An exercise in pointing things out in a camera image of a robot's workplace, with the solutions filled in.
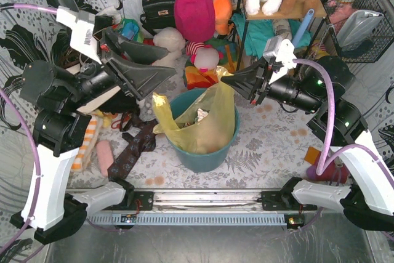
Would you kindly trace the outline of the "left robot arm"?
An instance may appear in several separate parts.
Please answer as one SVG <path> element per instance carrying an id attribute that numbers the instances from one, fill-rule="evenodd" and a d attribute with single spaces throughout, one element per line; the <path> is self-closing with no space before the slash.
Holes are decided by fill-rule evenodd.
<path id="1" fill-rule="evenodd" d="M 91 43 L 98 60 L 77 74 L 43 60 L 22 74 L 21 98 L 39 108 L 33 128 L 38 159 L 26 205 L 10 221 L 34 229 L 34 238 L 44 245 L 74 235 L 87 216 L 103 209 L 140 204 L 133 185 L 120 178 L 86 193 L 66 192 L 90 121 L 81 107 L 116 86 L 142 100 L 175 74 L 173 68 L 155 65 L 168 55 L 166 48 L 130 41 L 111 28 Z"/>

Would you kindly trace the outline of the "yellow trash bag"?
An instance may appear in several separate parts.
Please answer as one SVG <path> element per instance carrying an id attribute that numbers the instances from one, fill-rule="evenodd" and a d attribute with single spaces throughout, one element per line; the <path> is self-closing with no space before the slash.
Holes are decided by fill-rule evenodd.
<path id="1" fill-rule="evenodd" d="M 186 110 L 177 117 L 175 103 L 165 95 L 153 93 L 152 107 L 158 120 L 155 134 L 165 136 L 179 149 L 192 154 L 216 152 L 230 143 L 236 129 L 233 88 L 222 82 L 232 74 L 218 66 L 219 82 L 207 88 L 191 103 L 181 103 Z"/>

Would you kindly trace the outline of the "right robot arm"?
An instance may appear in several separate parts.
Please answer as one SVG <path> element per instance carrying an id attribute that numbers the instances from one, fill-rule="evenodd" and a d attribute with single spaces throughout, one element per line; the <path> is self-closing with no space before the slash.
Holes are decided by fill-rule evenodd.
<path id="1" fill-rule="evenodd" d="M 329 158 L 323 168 L 342 167 L 325 185 L 316 166 L 306 179 L 290 178 L 275 191 L 264 190 L 260 202 L 267 211 L 311 211 L 318 207 L 340 212 L 355 226 L 370 231 L 393 230 L 393 175 L 379 155 L 368 124 L 359 109 L 343 99 L 353 81 L 347 64 L 338 56 L 312 62 L 302 79 L 284 75 L 275 79 L 279 65 L 258 61 L 222 81 L 258 105 L 272 99 L 312 116 L 307 126 L 320 140 L 329 139 Z"/>

